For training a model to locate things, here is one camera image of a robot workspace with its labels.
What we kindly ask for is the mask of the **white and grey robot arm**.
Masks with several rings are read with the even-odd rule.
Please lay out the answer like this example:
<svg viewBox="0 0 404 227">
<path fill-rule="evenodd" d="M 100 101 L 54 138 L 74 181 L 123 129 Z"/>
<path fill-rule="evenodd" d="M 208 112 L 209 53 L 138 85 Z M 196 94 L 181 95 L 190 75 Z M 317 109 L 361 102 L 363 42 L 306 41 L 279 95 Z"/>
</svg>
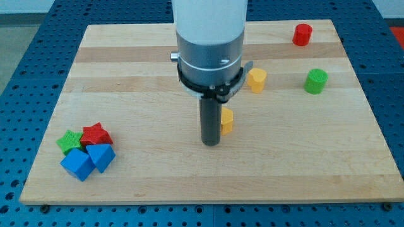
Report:
<svg viewBox="0 0 404 227">
<path fill-rule="evenodd" d="M 247 0 L 172 0 L 179 67 L 194 84 L 217 86 L 241 67 Z"/>
</svg>

